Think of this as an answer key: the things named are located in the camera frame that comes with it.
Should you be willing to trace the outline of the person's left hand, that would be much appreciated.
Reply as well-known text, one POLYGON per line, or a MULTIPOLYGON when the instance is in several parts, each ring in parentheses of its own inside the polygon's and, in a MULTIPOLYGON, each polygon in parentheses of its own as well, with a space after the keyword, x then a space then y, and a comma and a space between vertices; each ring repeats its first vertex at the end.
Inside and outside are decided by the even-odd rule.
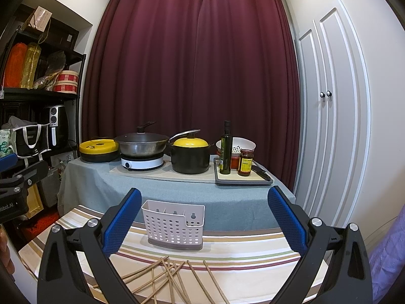
POLYGON ((1 262, 10 275, 15 272, 14 264, 11 260, 10 249, 8 248, 8 238, 3 228, 0 230, 0 249, 1 262))

